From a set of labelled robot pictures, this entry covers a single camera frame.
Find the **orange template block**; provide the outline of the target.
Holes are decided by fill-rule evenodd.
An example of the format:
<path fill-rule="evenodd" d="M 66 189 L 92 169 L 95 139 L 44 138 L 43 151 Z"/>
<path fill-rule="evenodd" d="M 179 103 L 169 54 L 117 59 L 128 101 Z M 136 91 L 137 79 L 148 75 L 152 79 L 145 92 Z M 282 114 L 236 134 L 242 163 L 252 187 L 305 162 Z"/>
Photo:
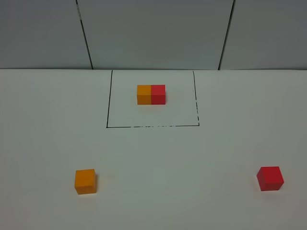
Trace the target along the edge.
<path fill-rule="evenodd" d="M 151 85 L 137 85 L 137 104 L 148 105 L 151 102 Z"/>

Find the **red template block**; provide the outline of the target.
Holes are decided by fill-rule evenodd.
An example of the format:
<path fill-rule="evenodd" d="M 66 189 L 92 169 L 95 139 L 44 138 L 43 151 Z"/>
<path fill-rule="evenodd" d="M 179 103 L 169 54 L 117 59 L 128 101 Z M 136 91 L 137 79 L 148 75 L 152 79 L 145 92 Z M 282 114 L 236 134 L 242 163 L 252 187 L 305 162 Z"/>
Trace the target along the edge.
<path fill-rule="evenodd" d="M 151 85 L 151 104 L 165 104 L 165 85 Z"/>

